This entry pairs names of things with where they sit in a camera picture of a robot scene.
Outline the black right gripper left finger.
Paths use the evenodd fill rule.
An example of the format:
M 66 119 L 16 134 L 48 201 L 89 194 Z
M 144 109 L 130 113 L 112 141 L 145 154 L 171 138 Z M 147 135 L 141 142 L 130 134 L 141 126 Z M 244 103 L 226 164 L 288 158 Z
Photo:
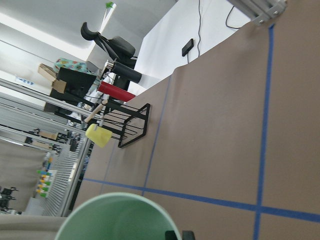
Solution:
M 176 240 L 176 233 L 173 230 L 166 231 L 165 240 Z

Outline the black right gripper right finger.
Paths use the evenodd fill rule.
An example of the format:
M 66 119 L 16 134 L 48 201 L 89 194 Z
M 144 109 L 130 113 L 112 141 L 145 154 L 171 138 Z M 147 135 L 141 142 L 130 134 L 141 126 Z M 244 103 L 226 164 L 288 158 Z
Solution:
M 195 234 L 191 230 L 182 231 L 182 240 L 195 240 Z

